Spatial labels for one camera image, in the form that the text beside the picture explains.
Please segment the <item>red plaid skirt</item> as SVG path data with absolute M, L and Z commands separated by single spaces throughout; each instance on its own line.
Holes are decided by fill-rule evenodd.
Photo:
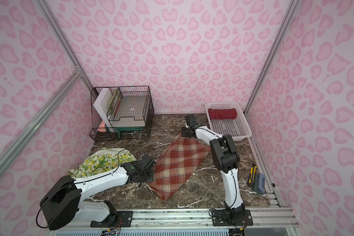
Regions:
M 193 175 L 210 147 L 197 139 L 178 135 L 156 162 L 154 180 L 149 187 L 161 200 L 168 200 Z

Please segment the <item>red polka dot skirt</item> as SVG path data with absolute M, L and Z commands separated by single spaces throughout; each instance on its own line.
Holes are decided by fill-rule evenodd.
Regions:
M 234 120 L 237 118 L 238 112 L 235 108 L 232 109 L 212 109 L 209 108 L 208 116 L 211 120 Z

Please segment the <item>white plastic basket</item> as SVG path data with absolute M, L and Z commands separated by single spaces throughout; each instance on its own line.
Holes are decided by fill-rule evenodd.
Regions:
M 232 109 L 238 112 L 234 120 L 211 120 L 208 116 L 208 109 Z M 229 134 L 234 141 L 241 141 L 252 136 L 249 123 L 241 109 L 241 106 L 234 101 L 209 102 L 205 104 L 207 119 L 211 130 L 219 134 Z

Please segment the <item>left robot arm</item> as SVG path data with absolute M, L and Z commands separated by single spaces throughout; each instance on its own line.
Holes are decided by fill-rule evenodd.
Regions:
M 59 230 L 72 222 L 88 222 L 90 228 L 103 228 L 104 235 L 114 230 L 130 227 L 132 211 L 118 211 L 110 201 L 88 202 L 86 199 L 104 190 L 129 183 L 151 183 L 155 160 L 148 155 L 124 163 L 113 170 L 74 179 L 70 175 L 61 177 L 40 201 L 50 231 Z

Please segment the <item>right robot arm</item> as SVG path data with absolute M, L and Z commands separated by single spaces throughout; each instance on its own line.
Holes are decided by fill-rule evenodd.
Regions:
M 225 190 L 225 213 L 236 219 L 245 214 L 240 194 L 238 170 L 240 156 L 231 135 L 222 135 L 196 121 L 193 114 L 184 117 L 182 137 L 197 138 L 209 144 L 215 167 L 220 171 Z

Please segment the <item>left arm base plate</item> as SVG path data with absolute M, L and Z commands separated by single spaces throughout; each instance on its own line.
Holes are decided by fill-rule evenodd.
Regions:
M 117 228 L 118 226 L 128 228 L 131 226 L 133 211 L 117 211 L 110 213 L 103 221 L 92 221 L 91 228 Z

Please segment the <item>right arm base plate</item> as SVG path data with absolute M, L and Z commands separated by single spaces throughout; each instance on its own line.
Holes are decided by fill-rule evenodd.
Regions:
M 246 209 L 241 216 L 232 216 L 227 209 L 212 208 L 208 211 L 213 226 L 236 226 L 246 228 L 253 226 L 253 218 L 250 210 Z

